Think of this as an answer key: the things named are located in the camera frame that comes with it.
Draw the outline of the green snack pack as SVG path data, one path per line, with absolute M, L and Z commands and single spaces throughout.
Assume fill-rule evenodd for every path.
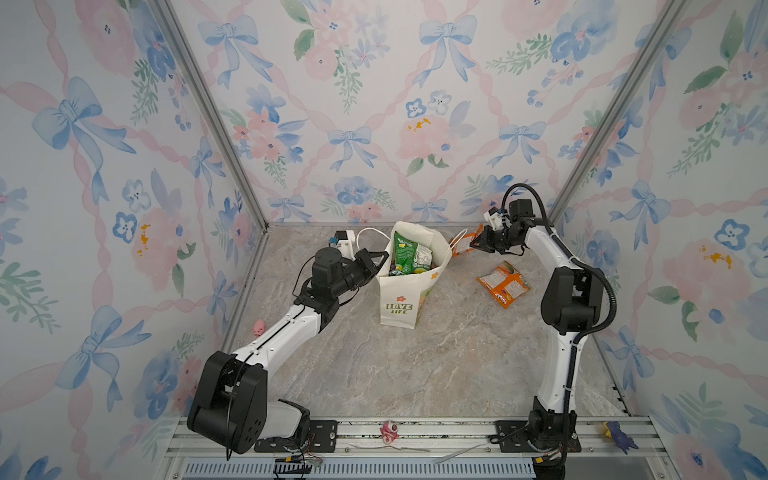
M 390 276 L 420 274 L 432 269 L 432 250 L 396 232 L 393 237 Z

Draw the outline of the white paper bag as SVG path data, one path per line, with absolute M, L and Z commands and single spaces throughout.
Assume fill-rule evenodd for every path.
M 467 233 L 464 229 L 448 241 L 437 230 L 397 221 L 389 234 L 385 251 L 390 258 L 376 275 L 379 286 L 379 323 L 384 326 L 414 329 L 424 303 L 453 257 L 453 247 Z M 390 267 L 397 245 L 396 235 L 423 245 L 432 253 L 433 268 L 421 273 L 391 275 Z

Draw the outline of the orange snack pack back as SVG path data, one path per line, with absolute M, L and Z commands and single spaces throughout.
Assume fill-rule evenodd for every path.
M 457 257 L 473 250 L 472 242 L 483 232 L 484 226 L 479 225 L 473 231 L 463 231 L 461 236 L 457 236 L 451 245 L 452 256 Z

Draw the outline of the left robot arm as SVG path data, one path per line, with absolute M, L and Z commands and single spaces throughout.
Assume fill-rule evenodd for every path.
M 318 250 L 311 276 L 276 324 L 248 345 L 232 353 L 216 351 L 206 360 L 187 428 L 224 447 L 228 456 L 260 445 L 304 450 L 310 412 L 291 401 L 271 402 L 271 376 L 329 325 L 343 295 L 368 285 L 388 260 L 385 251 L 361 249 L 349 259 L 334 247 Z

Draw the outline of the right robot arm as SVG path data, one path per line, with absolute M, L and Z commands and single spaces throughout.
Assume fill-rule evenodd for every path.
M 531 200 L 514 200 L 507 209 L 493 206 L 484 219 L 487 225 L 471 242 L 472 248 L 502 255 L 514 247 L 528 249 L 550 271 L 540 305 L 542 320 L 549 327 L 545 375 L 525 428 L 502 433 L 499 441 L 542 453 L 562 451 L 564 445 L 573 444 L 574 385 L 582 340 L 600 320 L 604 285 L 578 263 L 549 222 L 534 214 Z

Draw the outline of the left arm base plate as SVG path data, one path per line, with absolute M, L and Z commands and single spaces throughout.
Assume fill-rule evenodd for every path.
M 334 453 L 338 440 L 339 422 L 336 420 L 309 420 L 300 426 L 291 438 L 258 440 L 254 451 L 258 453 Z

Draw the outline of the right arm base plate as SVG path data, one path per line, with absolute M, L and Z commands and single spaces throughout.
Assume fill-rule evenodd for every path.
M 559 432 L 535 432 L 527 420 L 497 420 L 495 433 L 489 437 L 502 453 L 548 453 L 562 447 L 563 435 Z

